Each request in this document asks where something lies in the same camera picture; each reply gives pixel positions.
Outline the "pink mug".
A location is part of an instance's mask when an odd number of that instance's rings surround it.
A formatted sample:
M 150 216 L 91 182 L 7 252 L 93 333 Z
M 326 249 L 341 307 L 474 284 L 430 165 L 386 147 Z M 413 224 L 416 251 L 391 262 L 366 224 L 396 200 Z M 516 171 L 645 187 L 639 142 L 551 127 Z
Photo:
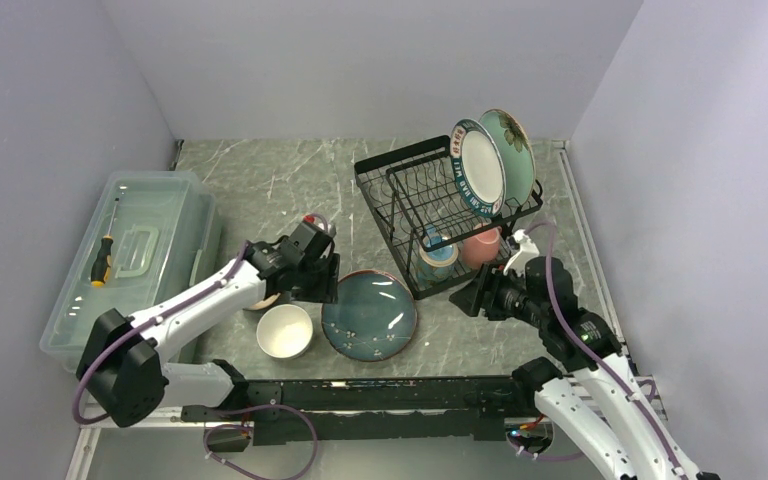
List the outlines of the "pink mug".
M 489 263 L 497 257 L 500 243 L 499 227 L 492 227 L 476 233 L 463 241 L 461 261 L 471 269 L 479 269 L 483 264 Z

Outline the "light blue flower plate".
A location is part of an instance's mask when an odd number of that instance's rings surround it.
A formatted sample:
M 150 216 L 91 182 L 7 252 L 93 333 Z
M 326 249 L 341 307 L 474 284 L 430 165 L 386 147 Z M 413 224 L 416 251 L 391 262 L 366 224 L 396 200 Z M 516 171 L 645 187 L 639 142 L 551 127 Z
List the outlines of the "light blue flower plate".
M 479 123 L 490 134 L 500 153 L 505 171 L 506 201 L 526 204 L 534 189 L 536 168 L 525 129 L 501 109 L 487 110 Z

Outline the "white plate teal lettered rim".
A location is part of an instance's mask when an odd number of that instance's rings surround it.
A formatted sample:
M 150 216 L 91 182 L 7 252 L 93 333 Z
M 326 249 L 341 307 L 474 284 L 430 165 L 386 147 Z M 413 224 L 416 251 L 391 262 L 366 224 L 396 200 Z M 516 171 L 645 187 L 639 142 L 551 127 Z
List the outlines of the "white plate teal lettered rim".
M 455 187 L 476 215 L 492 218 L 501 212 L 506 178 L 499 150 L 484 126 L 459 120 L 451 134 L 449 156 Z

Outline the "dark teal plate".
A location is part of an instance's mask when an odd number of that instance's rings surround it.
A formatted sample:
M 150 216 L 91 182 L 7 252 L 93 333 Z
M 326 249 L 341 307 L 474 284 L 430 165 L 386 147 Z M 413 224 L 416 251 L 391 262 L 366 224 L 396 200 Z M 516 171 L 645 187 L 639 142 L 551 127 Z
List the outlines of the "dark teal plate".
M 335 351 L 360 362 L 380 362 L 410 343 L 418 311 L 410 290 L 398 278 L 360 270 L 343 277 L 337 287 L 337 301 L 321 310 L 323 333 Z

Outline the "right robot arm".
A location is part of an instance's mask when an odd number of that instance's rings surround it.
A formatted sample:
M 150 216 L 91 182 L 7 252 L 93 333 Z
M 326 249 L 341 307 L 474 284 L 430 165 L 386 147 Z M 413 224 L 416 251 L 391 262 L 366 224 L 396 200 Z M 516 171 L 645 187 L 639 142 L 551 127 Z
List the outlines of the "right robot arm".
M 485 265 L 449 300 L 469 317 L 516 319 L 537 330 L 548 354 L 512 372 L 512 404 L 546 416 L 603 478 L 716 478 L 669 434 L 617 336 L 580 306 L 560 260 L 538 256 L 519 273 Z

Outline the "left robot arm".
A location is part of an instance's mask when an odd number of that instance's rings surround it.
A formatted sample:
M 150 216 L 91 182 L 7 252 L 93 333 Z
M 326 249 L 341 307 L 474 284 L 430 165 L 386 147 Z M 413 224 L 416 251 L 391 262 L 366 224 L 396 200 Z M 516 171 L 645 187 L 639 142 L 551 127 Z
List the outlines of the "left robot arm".
M 338 298 L 336 228 L 305 216 L 275 241 L 246 241 L 225 266 L 157 305 L 131 314 L 112 308 L 95 320 L 75 375 L 73 420 L 130 427 L 156 409 L 203 407 L 224 420 L 249 406 L 249 383 L 229 362 L 183 364 L 184 346 L 231 314 L 274 295 L 329 304 Z

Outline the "white bowl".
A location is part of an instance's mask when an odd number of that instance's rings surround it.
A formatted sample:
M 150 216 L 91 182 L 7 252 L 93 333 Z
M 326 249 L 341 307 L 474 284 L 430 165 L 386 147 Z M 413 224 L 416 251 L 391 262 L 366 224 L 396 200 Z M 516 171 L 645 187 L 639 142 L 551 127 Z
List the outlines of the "white bowl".
M 313 322 L 301 307 L 284 304 L 264 313 L 257 325 L 256 340 L 269 357 L 289 360 L 302 355 L 313 339 Z

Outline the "blue mug orange inside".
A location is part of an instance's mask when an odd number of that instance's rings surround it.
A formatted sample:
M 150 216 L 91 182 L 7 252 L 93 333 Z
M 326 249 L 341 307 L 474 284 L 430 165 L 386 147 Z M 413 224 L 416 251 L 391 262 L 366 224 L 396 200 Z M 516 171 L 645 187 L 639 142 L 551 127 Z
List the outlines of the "blue mug orange inside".
M 447 244 L 448 240 L 434 226 L 425 229 L 418 250 L 417 280 L 421 287 L 438 285 L 453 276 L 459 249 L 456 244 Z

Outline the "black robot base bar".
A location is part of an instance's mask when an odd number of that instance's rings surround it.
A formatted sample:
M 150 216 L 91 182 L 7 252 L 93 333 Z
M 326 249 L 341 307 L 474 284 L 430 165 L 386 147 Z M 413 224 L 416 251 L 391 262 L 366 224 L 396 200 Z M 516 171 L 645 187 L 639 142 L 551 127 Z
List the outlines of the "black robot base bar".
M 506 375 L 348 380 L 252 380 L 246 396 L 216 409 L 187 405 L 187 423 L 244 421 L 257 446 L 309 439 L 295 408 L 321 440 L 469 437 L 502 441 L 539 413 Z

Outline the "black wire dish rack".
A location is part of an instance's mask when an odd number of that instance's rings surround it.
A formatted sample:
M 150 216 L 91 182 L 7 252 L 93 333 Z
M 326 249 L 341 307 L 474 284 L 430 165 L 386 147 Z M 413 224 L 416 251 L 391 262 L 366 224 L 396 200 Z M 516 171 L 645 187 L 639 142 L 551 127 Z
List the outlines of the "black wire dish rack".
M 449 144 L 448 136 L 437 136 L 354 164 L 356 185 L 417 300 L 469 281 L 476 274 L 456 260 L 446 278 L 423 279 L 421 256 L 430 252 L 425 245 L 427 229 L 433 227 L 446 238 L 443 246 L 461 245 L 482 223 L 499 227 L 507 237 L 519 219 L 538 212 L 543 205 L 543 186 L 536 181 L 527 201 L 507 201 L 501 213 L 491 219 L 477 215 L 455 186 Z

